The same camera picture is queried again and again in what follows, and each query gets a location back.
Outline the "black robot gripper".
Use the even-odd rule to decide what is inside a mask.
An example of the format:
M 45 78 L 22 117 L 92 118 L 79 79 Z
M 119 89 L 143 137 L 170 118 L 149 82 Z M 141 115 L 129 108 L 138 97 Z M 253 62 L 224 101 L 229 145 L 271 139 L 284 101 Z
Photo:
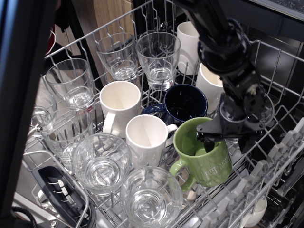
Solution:
M 220 77 L 224 92 L 220 96 L 215 117 L 207 123 L 197 125 L 197 139 L 204 142 L 205 152 L 209 153 L 219 141 L 239 138 L 241 153 L 247 153 L 265 128 L 262 123 L 247 119 L 248 116 L 261 112 L 265 106 L 266 91 L 261 75 L 255 64 L 214 74 Z

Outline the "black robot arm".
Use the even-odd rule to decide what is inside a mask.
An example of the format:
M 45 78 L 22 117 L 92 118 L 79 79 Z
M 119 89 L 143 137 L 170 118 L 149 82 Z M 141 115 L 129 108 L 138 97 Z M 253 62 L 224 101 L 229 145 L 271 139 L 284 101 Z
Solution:
M 216 0 L 177 0 L 199 34 L 202 64 L 218 75 L 224 92 L 216 116 L 199 124 L 197 139 L 210 151 L 215 143 L 237 138 L 248 152 L 266 124 L 262 113 L 269 105 L 261 75 L 251 60 L 251 43 L 237 21 L 227 18 Z

